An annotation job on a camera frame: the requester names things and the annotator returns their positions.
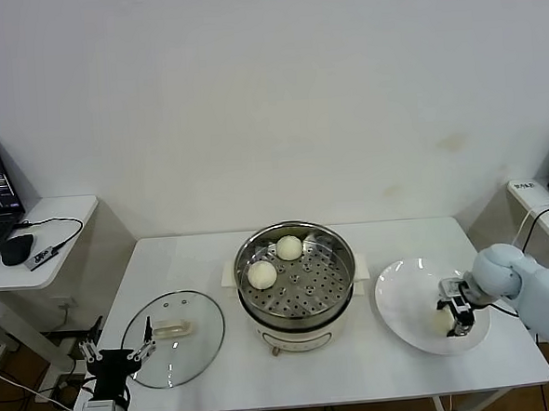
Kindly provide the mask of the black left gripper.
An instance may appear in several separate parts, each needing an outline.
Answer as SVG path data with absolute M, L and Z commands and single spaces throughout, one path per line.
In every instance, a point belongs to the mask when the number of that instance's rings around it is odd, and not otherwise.
M 87 371 L 95 378 L 92 400 L 128 401 L 127 378 L 137 372 L 138 362 L 146 361 L 156 348 L 151 319 L 146 318 L 143 343 L 135 349 L 103 349 L 98 351 L 102 317 L 87 331 L 79 350 L 88 363 Z

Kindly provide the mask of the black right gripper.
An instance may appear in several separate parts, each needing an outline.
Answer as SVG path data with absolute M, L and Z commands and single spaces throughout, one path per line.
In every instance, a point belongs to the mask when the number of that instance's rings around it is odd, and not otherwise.
M 456 321 L 447 333 L 448 338 L 466 337 L 470 332 L 470 327 L 475 322 L 475 316 L 470 304 L 462 296 L 452 298 L 440 298 L 436 304 L 439 311 L 451 312 Z

